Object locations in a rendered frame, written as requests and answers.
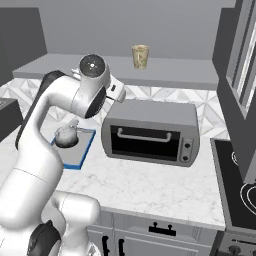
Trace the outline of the grey kettle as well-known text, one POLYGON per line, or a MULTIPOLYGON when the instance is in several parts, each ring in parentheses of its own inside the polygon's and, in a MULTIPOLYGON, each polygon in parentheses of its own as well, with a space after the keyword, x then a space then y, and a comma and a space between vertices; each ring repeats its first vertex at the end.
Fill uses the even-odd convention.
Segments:
POLYGON ((60 148, 71 148, 78 142, 77 125, 79 121, 73 120, 55 131, 55 144, 60 148))

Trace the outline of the tan mug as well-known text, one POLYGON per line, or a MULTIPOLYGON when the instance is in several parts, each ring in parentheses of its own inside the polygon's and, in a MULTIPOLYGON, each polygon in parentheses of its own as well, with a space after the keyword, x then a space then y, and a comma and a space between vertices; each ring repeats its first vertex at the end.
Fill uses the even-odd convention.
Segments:
POLYGON ((132 56, 134 68, 145 69, 148 62, 149 47, 147 45, 134 45, 132 47, 132 56))

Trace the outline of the black hob stove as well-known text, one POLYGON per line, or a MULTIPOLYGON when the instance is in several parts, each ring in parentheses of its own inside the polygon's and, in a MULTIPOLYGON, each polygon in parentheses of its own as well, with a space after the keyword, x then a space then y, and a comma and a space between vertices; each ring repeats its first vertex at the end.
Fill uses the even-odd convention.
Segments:
POLYGON ((225 220, 214 256, 256 256, 256 182, 242 181, 229 140, 212 139, 211 147, 225 220))

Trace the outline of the grey toaster oven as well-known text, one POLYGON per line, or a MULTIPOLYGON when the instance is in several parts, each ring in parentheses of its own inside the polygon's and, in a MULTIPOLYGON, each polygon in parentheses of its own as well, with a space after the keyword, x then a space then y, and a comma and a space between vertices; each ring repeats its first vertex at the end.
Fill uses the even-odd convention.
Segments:
POLYGON ((190 103, 126 100, 112 105, 101 129, 107 156, 181 167, 191 166, 199 152, 200 136, 196 107, 190 103), (165 138, 168 143, 123 139, 127 135, 165 138))

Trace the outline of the dark grey glazed cabinet door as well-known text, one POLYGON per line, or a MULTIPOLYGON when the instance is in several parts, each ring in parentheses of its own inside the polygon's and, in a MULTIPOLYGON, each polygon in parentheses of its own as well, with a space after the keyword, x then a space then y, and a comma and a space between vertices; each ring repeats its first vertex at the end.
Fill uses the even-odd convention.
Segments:
POLYGON ((217 95, 245 183, 256 182, 256 0, 221 11, 212 58, 217 95))

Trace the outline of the blue-rimmed grey tray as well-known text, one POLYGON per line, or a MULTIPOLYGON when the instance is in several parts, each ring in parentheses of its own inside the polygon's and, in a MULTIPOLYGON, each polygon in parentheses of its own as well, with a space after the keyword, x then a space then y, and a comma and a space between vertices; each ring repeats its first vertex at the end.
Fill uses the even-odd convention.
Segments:
POLYGON ((95 129, 78 128, 77 136, 79 141, 71 148, 60 148, 55 144, 55 140, 51 141, 51 145, 59 153, 65 169, 80 170, 82 168, 95 135, 95 129))

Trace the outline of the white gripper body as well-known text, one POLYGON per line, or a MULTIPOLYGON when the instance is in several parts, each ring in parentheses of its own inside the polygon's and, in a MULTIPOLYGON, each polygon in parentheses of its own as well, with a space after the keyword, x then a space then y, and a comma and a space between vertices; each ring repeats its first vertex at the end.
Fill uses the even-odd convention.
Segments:
POLYGON ((116 100, 118 102, 122 103, 125 100, 125 97, 126 97, 125 86, 120 81, 115 82, 114 85, 116 86, 116 89, 115 89, 116 100))

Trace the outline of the grey cupboard door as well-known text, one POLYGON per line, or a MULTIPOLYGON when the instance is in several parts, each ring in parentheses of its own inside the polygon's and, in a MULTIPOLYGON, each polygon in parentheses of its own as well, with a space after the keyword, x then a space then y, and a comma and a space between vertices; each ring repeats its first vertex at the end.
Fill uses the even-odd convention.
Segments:
POLYGON ((175 239, 159 238, 129 231, 115 230, 116 249, 118 240, 124 239, 125 256, 210 256, 211 247, 175 239))
POLYGON ((100 226, 89 226, 87 228, 88 235, 90 240, 98 247, 103 256, 103 249, 102 249, 102 236, 108 236, 109 239, 107 241, 108 249, 110 250, 109 256, 115 256, 115 245, 114 245, 114 237, 113 237, 113 230, 111 228, 100 227, 100 226))

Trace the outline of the grey drawer front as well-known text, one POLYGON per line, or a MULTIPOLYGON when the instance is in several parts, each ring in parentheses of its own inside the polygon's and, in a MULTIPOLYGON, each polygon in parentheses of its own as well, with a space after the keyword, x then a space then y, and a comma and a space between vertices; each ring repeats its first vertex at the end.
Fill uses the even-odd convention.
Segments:
POLYGON ((115 213, 107 210, 102 210, 98 220, 100 226, 115 228, 123 231, 129 231, 145 235, 155 235, 157 237, 176 239, 183 242, 195 243, 203 246, 212 246, 217 230, 198 225, 190 225, 178 223, 176 220, 160 220, 149 217, 139 217, 124 213, 115 213), (176 230, 176 236, 168 236, 162 234, 151 233, 148 227, 153 225, 153 222, 158 223, 158 227, 168 228, 167 225, 172 225, 172 229, 176 230))

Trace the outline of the black box appliance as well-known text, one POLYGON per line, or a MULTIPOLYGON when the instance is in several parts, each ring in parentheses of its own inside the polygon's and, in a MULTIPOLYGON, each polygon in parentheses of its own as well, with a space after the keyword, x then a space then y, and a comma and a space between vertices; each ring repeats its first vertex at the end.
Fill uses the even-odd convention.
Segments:
POLYGON ((0 98, 0 142, 20 126, 22 121, 18 100, 0 98))

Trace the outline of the grey wall cabinet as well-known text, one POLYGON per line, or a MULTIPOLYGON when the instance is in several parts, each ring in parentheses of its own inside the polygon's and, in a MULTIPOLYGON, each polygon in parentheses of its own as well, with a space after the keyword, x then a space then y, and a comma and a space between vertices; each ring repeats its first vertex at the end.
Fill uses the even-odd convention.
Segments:
POLYGON ((214 90, 212 63, 221 11, 235 0, 39 0, 47 54, 16 69, 18 78, 69 73, 96 53, 127 85, 214 90), (147 45, 135 69, 132 47, 147 45))

